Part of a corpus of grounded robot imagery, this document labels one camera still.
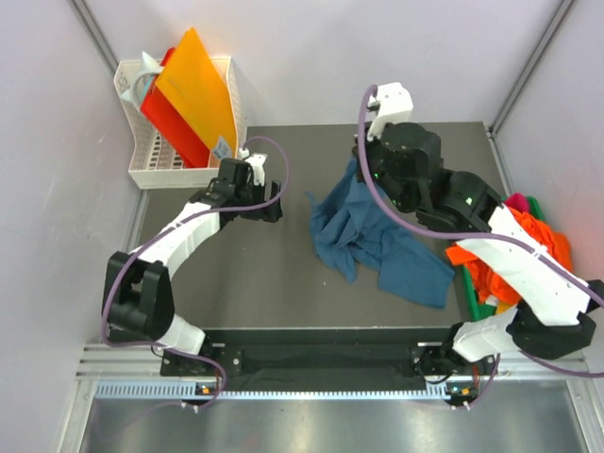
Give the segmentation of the blue t shirt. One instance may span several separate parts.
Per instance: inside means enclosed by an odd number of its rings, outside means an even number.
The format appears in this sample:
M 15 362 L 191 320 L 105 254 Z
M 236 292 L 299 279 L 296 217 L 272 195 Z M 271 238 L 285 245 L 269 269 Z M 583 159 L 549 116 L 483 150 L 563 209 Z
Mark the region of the blue t shirt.
M 352 283 L 357 266 L 366 266 L 377 271 L 380 290 L 424 307 L 445 307 L 454 270 L 382 211 L 357 180 L 354 159 L 323 201 L 307 197 L 310 239 L 327 267 Z

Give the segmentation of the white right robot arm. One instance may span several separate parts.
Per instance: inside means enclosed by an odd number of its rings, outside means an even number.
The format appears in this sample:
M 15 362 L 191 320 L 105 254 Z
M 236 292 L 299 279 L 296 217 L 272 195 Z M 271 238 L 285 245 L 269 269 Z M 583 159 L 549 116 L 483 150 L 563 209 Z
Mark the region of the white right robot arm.
M 459 374 L 474 362 L 518 351 L 549 366 L 591 345 L 603 283 L 575 277 L 531 238 L 480 176 L 444 167 L 440 139 L 410 122 L 360 121 L 355 157 L 361 181 L 402 227 L 453 240 L 491 268 L 520 300 L 502 313 L 451 327 L 428 350 L 425 371 Z

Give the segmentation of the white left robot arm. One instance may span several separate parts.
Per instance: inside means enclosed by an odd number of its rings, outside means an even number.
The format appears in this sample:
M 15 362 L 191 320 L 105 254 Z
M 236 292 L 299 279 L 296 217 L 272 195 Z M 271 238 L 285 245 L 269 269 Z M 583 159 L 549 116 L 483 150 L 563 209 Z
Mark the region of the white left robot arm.
M 224 159 L 217 177 L 195 193 L 155 237 L 108 261 L 102 331 L 111 345 L 153 344 L 181 352 L 181 362 L 200 375 L 213 365 L 206 333 L 176 314 L 172 279 L 207 239 L 229 222 L 277 222 L 281 184 L 265 182 L 266 155 Z

